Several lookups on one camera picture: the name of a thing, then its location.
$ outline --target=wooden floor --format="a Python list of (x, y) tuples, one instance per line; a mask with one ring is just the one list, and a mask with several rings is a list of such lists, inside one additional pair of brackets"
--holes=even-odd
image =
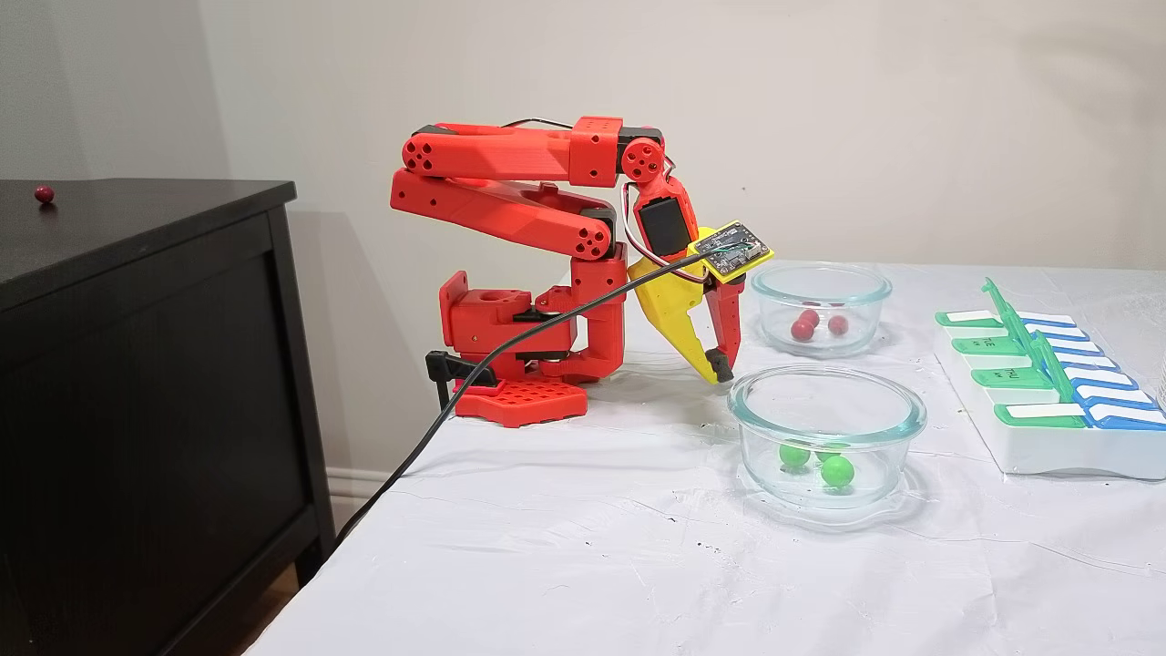
[(292, 597), (298, 590), (300, 585), (295, 578), (295, 567), (288, 567), (280, 574), (280, 578), (275, 579), (272, 587), (264, 592), (264, 595), (255, 601), (254, 606), (238, 618), (239, 626), (236, 633), (245, 632), (246, 637), (224, 656), (241, 656), (251, 647), (251, 643), (259, 639), (259, 634), (264, 633), (267, 625), (275, 619), (275, 615), (280, 614), (280, 611), (287, 606), (287, 602), (292, 600)]

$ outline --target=robotic arm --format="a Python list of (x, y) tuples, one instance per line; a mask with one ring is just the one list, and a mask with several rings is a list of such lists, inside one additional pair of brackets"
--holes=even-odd
[[(442, 287), (445, 345), (469, 362), (480, 361), (503, 341), (521, 333), (529, 322), (593, 299), (625, 282), (627, 274), (639, 277), (675, 261), (715, 232), (697, 226), (688, 193), (672, 175), (674, 167), (665, 154), (665, 140), (659, 129), (625, 127), (620, 119), (602, 117), (584, 117), (574, 126), (553, 124), (561, 129), (518, 127), (532, 120), (539, 119), (501, 127), (426, 126), (405, 142), (401, 150), (405, 167), (393, 176), (391, 204), (395, 209), (571, 258), (573, 283), (552, 287), (536, 298), (532, 298), (529, 291), (514, 289), (470, 289), (465, 271), (456, 273)], [(630, 209), (644, 244), (635, 240), (631, 230), (627, 238), (645, 258), (631, 268), (626, 267), (624, 244), (616, 241), (613, 207), (595, 198), (562, 192), (553, 184), (567, 181), (582, 186), (614, 186), (620, 174), (628, 178), (623, 188), (625, 203), (619, 216), (625, 221), (628, 189), (637, 186), (639, 190)], [(517, 179), (540, 183), (522, 184), (514, 182)], [(771, 255), (768, 248), (760, 246), (752, 256), (743, 259), (743, 266), (731, 270), (732, 277), (716, 275), (716, 270), (709, 275), (710, 270), (701, 262), (637, 289), (645, 313), (656, 330), (710, 383), (732, 379), (732, 365), (740, 345), (737, 301), (744, 285), (742, 271)], [(700, 303), (702, 295), (709, 302), (717, 337), (717, 347), (708, 352), (701, 347), (687, 313)], [(577, 405), (554, 411), (548, 408), (542, 412), (519, 414), (521, 421), (513, 417), (506, 421), (498, 419), (506, 414), (480, 410), (493, 405), (533, 404), (499, 401), (499, 395), (505, 396), (506, 381), (524, 381), (527, 387), (522, 389), (529, 389), (532, 382), (570, 385), (602, 379), (614, 372), (623, 364), (621, 301), (623, 297), (613, 298), (584, 313), (589, 346), (583, 352), (570, 352), (576, 327), (569, 322), (524, 341), (513, 359), (494, 361), (493, 371), (501, 382), (491, 388), (493, 396), (487, 390), (468, 394), (458, 404), (458, 414), (484, 416), (506, 425), (531, 423), (526, 421), (529, 418), (547, 421), (582, 414)], [(433, 367), (430, 378), (434, 379)], [(562, 396), (577, 395), (564, 393)], [(585, 411), (585, 395), (582, 398)], [(476, 405), (482, 407), (479, 411), (475, 411)]]

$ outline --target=circuit board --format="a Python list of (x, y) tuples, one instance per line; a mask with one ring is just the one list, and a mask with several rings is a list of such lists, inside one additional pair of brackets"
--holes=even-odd
[[(717, 248), (742, 242), (752, 245), (747, 248), (715, 252)], [(773, 251), (740, 221), (730, 223), (708, 237), (693, 241), (688, 246), (688, 252), (709, 253), (704, 262), (722, 282), (728, 282), (773, 256)]]

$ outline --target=red robotic arm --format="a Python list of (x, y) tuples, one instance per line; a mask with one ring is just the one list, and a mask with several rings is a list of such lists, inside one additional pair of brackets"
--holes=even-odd
[[(616, 242), (614, 210), (598, 199), (562, 192), (550, 182), (614, 186), (619, 174), (626, 175), (640, 191), (632, 214), (649, 251), (646, 254), (654, 260), (682, 256), (697, 238), (688, 193), (670, 175), (672, 163), (665, 156), (659, 129), (624, 127), (621, 119), (604, 117), (584, 117), (569, 129), (532, 129), (518, 124), (426, 126), (402, 146), (405, 167), (393, 176), (391, 204), (395, 209), (573, 258), (573, 283), (553, 287), (538, 298), (513, 289), (469, 289), (465, 273), (455, 274), (442, 287), (443, 333), (447, 346), (469, 361), (482, 360), (532, 320), (577, 306), (627, 278), (623, 244)], [(540, 184), (514, 182), (518, 179)], [(740, 287), (715, 280), (705, 287), (718, 341), (714, 351), (723, 354), (729, 368), (739, 346)], [(567, 323), (540, 336), (538, 345), (519, 345), (513, 360), (511, 354), (496, 360), (498, 378), (504, 382), (573, 383), (611, 374), (623, 364), (621, 302), (623, 297), (614, 298), (584, 313), (589, 347), (583, 352), (570, 352), (575, 324)], [(490, 405), (484, 396), (463, 397), (458, 414), (486, 416), (473, 408), (463, 412), (463, 405)], [(573, 414), (580, 414), (577, 407), (562, 416)], [(490, 418), (515, 423), (513, 418), (499, 419), (503, 415), (493, 412)], [(556, 415), (560, 411), (550, 409), (529, 412), (519, 423)]]

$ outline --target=pill organizer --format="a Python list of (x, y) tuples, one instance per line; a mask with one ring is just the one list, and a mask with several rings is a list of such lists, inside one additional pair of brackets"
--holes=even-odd
[(935, 357), (1007, 474), (1166, 479), (1166, 414), (1072, 316), (1017, 311), (989, 278), (995, 310), (935, 313)]

